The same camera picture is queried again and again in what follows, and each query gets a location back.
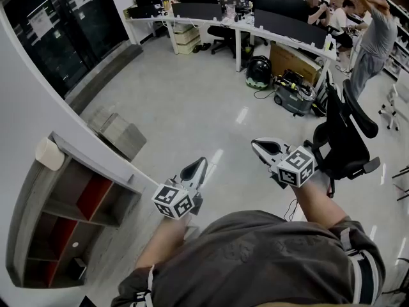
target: gray vacuum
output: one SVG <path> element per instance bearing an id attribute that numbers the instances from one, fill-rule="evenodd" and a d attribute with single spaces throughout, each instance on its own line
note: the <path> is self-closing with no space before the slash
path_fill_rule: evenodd
<path id="1" fill-rule="evenodd" d="M 308 114 L 313 105 L 316 94 L 312 87 L 303 85 L 304 79 L 300 74 L 287 70 L 279 76 L 274 87 L 277 90 L 274 102 L 294 115 L 304 116 Z"/>

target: glass door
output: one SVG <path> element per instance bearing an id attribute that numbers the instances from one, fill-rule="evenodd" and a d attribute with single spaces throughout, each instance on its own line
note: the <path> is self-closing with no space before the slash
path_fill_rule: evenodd
<path id="1" fill-rule="evenodd" d="M 128 36 L 112 0 L 59 0 L 67 4 L 99 60 Z"/>
<path id="2" fill-rule="evenodd" d="M 11 0 L 4 10 L 30 58 L 62 97 L 128 38 L 112 0 Z"/>

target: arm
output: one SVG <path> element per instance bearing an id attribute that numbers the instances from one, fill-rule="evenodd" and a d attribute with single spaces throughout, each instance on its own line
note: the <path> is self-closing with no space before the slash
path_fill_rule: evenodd
<path id="1" fill-rule="evenodd" d="M 384 15 L 389 14 L 389 3 L 386 0 L 359 0 L 369 11 L 375 7 Z"/>
<path id="2" fill-rule="evenodd" d="M 292 189 L 308 222 L 331 228 L 347 216 L 340 206 L 311 181 Z"/>
<path id="3" fill-rule="evenodd" d="M 321 24 L 325 27 L 327 27 L 330 24 L 330 17 L 331 17 L 331 13 L 330 13 L 330 8 L 327 7 L 326 11 L 326 17 L 325 19 L 321 19 Z"/>
<path id="4" fill-rule="evenodd" d="M 325 11 L 325 8 L 321 6 L 320 9 L 315 14 L 308 16 L 308 24 L 310 25 L 314 24 Z"/>
<path id="5" fill-rule="evenodd" d="M 172 257 L 174 251 L 183 244 L 186 226 L 190 221 L 187 214 L 179 221 L 165 217 L 160 222 L 153 237 L 136 261 L 135 268 L 151 267 Z"/>

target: helmet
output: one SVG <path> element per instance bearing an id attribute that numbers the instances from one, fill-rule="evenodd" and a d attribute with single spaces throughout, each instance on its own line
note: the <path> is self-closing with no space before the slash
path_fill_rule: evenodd
<path id="1" fill-rule="evenodd" d="M 264 56 L 254 56 L 249 60 L 245 82 L 248 86 L 265 89 L 270 84 L 271 61 Z"/>

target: seated person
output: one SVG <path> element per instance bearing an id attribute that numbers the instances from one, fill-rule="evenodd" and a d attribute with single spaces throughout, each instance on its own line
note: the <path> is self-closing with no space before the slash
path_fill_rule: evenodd
<path id="1" fill-rule="evenodd" d="M 321 6 L 318 6 L 320 0 L 305 1 L 307 1 L 310 6 L 308 24 L 327 27 L 330 22 L 330 11 L 328 6 L 325 3 L 322 3 Z"/>

